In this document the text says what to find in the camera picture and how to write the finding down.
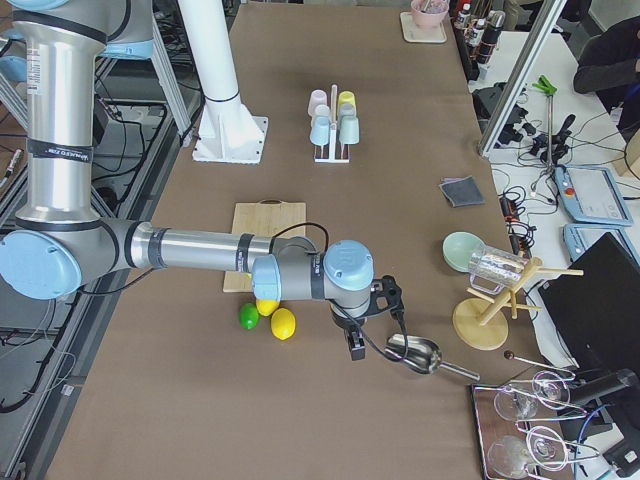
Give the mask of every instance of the wine glass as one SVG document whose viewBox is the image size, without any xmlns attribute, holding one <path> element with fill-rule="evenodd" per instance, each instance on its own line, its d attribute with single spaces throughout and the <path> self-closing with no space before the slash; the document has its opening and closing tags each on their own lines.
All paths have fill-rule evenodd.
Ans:
<svg viewBox="0 0 640 480">
<path fill-rule="evenodd" d="M 512 422 L 531 419 L 538 412 L 536 396 L 517 383 L 507 383 L 502 386 L 496 392 L 493 406 L 498 415 Z"/>
<path fill-rule="evenodd" d="M 487 466 L 498 475 L 510 479 L 533 477 L 538 475 L 536 467 L 558 471 L 569 461 L 569 450 L 555 431 L 548 427 L 534 427 L 525 440 L 514 435 L 505 435 L 496 440 L 487 452 Z"/>
<path fill-rule="evenodd" d="M 582 418 L 586 411 L 569 403 L 569 385 L 555 372 L 541 370 L 531 380 L 512 380 L 496 393 L 493 405 L 500 417 L 519 422 L 533 420 L 540 405 L 551 410 L 569 409 L 575 414 L 561 417 L 535 418 L 539 421 L 560 421 Z"/>
<path fill-rule="evenodd" d="M 552 410 L 562 410 L 570 405 L 569 386 L 564 378 L 555 372 L 542 370 L 531 380 L 536 398 L 545 407 Z"/>
</svg>

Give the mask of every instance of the blue joint cap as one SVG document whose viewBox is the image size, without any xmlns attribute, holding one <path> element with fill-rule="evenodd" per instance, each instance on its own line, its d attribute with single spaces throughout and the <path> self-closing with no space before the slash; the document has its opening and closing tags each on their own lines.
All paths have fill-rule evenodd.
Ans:
<svg viewBox="0 0 640 480">
<path fill-rule="evenodd" d="M 148 60 L 153 55 L 153 39 L 142 42 L 108 43 L 101 57 L 119 60 Z"/>
<path fill-rule="evenodd" d="M 253 294 L 259 300 L 282 299 L 282 284 L 280 281 L 280 268 L 273 255 L 258 257 L 253 262 L 251 271 L 251 286 Z"/>
<path fill-rule="evenodd" d="M 24 35 L 17 28 L 7 28 L 2 32 L 2 36 L 10 40 L 24 40 Z"/>
<path fill-rule="evenodd" d="M 327 250 L 324 270 L 340 288 L 362 290 L 373 281 L 373 257 L 369 249 L 360 242 L 342 240 Z"/>
<path fill-rule="evenodd" d="M 38 300 L 74 292 L 82 272 L 71 252 L 40 232 L 16 230 L 0 242 L 0 275 L 19 293 Z"/>
<path fill-rule="evenodd" d="M 21 10 L 41 12 L 43 10 L 61 7 L 69 1 L 70 0 L 9 0 L 9 3 Z"/>
<path fill-rule="evenodd" d="M 14 55 L 0 57 L 0 72 L 10 82 L 26 82 L 27 59 Z"/>
</svg>

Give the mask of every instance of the bottle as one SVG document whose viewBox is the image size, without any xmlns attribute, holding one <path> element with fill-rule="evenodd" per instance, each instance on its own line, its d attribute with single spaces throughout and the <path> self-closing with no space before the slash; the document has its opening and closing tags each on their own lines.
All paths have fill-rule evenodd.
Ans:
<svg viewBox="0 0 640 480">
<path fill-rule="evenodd" d="M 471 16 L 471 4 L 465 3 L 462 6 L 462 10 L 458 12 L 458 16 L 456 17 L 456 21 L 453 22 L 454 28 L 458 30 L 464 30 L 467 28 L 469 24 L 469 17 Z"/>
<path fill-rule="evenodd" d="M 467 40 L 467 44 L 470 47 L 475 48 L 480 45 L 480 40 L 482 40 L 482 34 L 484 32 L 484 22 L 484 18 L 481 18 L 471 29 L 471 34 L 469 35 L 469 39 Z"/>
<path fill-rule="evenodd" d="M 504 18 L 504 12 L 500 10 L 494 12 L 493 14 L 489 14 L 489 16 L 487 17 L 487 27 L 482 33 L 480 48 L 478 49 L 478 54 L 476 56 L 476 60 L 478 61 L 478 63 L 483 64 L 489 62 L 489 59 L 493 54 L 493 49 L 498 44 L 500 33 L 502 33 Z"/>
</svg>

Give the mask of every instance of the gray coaster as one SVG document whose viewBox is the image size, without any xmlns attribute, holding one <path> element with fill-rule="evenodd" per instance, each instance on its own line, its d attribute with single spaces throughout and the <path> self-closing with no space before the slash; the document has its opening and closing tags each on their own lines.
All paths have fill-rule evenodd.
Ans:
<svg viewBox="0 0 640 480">
<path fill-rule="evenodd" d="M 452 207 L 464 207 L 465 205 L 482 205 L 484 197 L 473 177 L 450 179 L 441 183 L 440 190 L 447 197 Z"/>
</svg>

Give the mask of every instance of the white pole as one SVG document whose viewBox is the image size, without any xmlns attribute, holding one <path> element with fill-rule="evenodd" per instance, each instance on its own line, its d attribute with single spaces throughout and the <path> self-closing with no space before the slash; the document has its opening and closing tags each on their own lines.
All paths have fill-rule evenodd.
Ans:
<svg viewBox="0 0 640 480">
<path fill-rule="evenodd" d="M 255 144 L 264 140 L 263 125 L 256 124 L 240 99 L 222 2 L 179 0 L 178 3 L 206 96 L 199 131 L 203 145 L 197 146 L 199 153 L 194 153 L 194 158 L 259 162 L 259 156 L 257 159 L 244 158 L 250 151 L 255 156 Z"/>
</svg>

